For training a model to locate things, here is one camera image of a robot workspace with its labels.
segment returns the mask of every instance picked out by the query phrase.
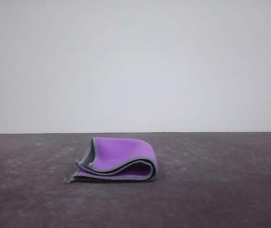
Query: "cloth fold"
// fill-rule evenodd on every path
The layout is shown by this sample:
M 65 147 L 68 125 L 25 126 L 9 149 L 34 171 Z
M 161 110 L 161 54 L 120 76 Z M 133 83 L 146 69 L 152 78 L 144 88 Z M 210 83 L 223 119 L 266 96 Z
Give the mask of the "cloth fold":
M 158 165 L 150 144 L 139 139 L 94 137 L 78 169 L 67 183 L 74 181 L 151 181 Z

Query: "purple towel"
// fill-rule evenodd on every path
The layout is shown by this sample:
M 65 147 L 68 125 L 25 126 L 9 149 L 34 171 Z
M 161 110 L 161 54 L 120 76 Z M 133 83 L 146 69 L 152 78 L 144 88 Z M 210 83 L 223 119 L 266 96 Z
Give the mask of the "purple towel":
M 95 137 L 70 181 L 151 181 L 158 170 L 153 148 L 138 139 Z

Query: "white wall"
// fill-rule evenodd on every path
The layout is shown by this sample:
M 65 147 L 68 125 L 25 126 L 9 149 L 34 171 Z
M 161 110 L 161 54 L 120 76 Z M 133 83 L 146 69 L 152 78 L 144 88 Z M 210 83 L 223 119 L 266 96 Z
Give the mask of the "white wall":
M 0 133 L 271 131 L 271 1 L 0 0 Z

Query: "concrete floor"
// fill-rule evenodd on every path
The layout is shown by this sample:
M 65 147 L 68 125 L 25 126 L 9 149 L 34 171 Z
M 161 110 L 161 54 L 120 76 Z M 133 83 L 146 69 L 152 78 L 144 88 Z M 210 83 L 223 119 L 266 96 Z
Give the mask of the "concrete floor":
M 146 183 L 64 184 L 91 137 L 138 138 Z M 0 134 L 0 228 L 271 228 L 271 133 Z

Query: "gray floor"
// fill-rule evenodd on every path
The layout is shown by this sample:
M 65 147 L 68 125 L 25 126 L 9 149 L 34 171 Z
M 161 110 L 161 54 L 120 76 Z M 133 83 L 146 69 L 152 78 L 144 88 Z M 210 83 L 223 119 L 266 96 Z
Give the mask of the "gray floor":
M 149 142 L 156 180 L 63 184 L 94 136 Z M 271 133 L 0 134 L 0 227 L 271 228 Z

